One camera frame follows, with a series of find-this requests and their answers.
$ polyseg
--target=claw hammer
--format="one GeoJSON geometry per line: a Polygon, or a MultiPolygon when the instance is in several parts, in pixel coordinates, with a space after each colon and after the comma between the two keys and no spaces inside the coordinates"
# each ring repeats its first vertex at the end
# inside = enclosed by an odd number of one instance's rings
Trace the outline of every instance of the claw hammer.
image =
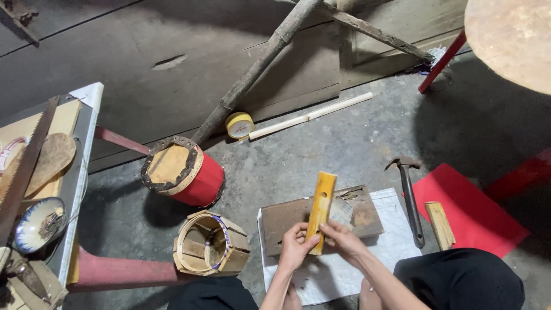
{"type": "Polygon", "coordinates": [[[409,178],[409,168],[419,169],[421,168],[421,162],[415,161],[411,157],[397,156],[390,160],[388,165],[386,165],[385,171],[394,163],[400,169],[400,176],[402,177],[402,190],[404,191],[404,198],[406,200],[406,210],[408,211],[413,240],[415,241],[415,246],[422,249],[425,246],[425,237],[423,236],[423,229],[421,228],[421,221],[417,212],[415,195],[413,195],[412,181],[409,178]]]}

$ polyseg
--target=red paper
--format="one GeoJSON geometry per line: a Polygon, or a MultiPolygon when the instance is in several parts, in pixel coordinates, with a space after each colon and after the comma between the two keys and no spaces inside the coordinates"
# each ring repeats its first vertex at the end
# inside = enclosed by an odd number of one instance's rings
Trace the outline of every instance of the red paper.
{"type": "Polygon", "coordinates": [[[429,220],[425,202],[439,201],[455,236],[454,248],[477,248],[503,258],[530,232],[463,175],[441,164],[413,185],[419,213],[429,220]]]}

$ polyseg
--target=tape roll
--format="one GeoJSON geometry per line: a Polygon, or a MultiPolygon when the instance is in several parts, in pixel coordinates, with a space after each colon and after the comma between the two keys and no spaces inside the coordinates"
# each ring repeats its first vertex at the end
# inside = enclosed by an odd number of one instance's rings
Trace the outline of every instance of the tape roll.
{"type": "Polygon", "coordinates": [[[228,135],[235,139],[245,139],[255,129],[251,115],[245,112],[236,112],[226,119],[228,135]]]}
{"type": "Polygon", "coordinates": [[[28,137],[18,137],[11,140],[8,145],[6,145],[6,148],[3,149],[2,152],[0,152],[0,174],[4,173],[4,171],[6,170],[6,162],[8,160],[8,156],[15,149],[15,147],[20,143],[28,145],[29,141],[30,138],[28,137]]]}

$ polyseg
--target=blue-rimmed bowl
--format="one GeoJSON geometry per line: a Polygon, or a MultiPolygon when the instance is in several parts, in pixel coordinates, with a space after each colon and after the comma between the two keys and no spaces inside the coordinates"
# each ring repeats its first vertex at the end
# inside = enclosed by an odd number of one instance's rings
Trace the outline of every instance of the blue-rimmed bowl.
{"type": "Polygon", "coordinates": [[[30,254],[57,239],[68,223],[63,200],[48,197],[27,209],[15,229],[14,246],[22,254],[30,254]]]}

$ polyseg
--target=red table leg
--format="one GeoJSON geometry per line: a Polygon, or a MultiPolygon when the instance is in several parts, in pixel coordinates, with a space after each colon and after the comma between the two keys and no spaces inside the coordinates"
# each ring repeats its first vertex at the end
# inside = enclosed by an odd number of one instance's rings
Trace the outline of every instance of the red table leg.
{"type": "Polygon", "coordinates": [[[515,170],[488,185],[484,193],[494,201],[517,195],[530,186],[551,179],[551,148],[523,162],[515,170]]]}
{"type": "Polygon", "coordinates": [[[94,256],[78,247],[76,283],[69,292],[97,292],[180,285],[199,278],[176,270],[174,263],[94,256]]]}
{"type": "Polygon", "coordinates": [[[434,65],[434,67],[430,70],[429,75],[425,78],[425,80],[421,83],[421,86],[419,86],[419,92],[424,93],[426,88],[434,81],[434,79],[440,74],[442,69],[446,67],[446,65],[450,62],[450,60],[455,56],[457,51],[465,44],[467,41],[467,37],[465,36],[465,30],[462,30],[461,33],[455,38],[453,43],[450,45],[450,48],[447,49],[446,53],[442,56],[442,58],[434,65]]]}
{"type": "Polygon", "coordinates": [[[100,126],[96,126],[96,130],[94,131],[94,138],[109,141],[111,143],[126,147],[144,155],[149,154],[149,147],[141,145],[138,142],[134,142],[100,126]]]}

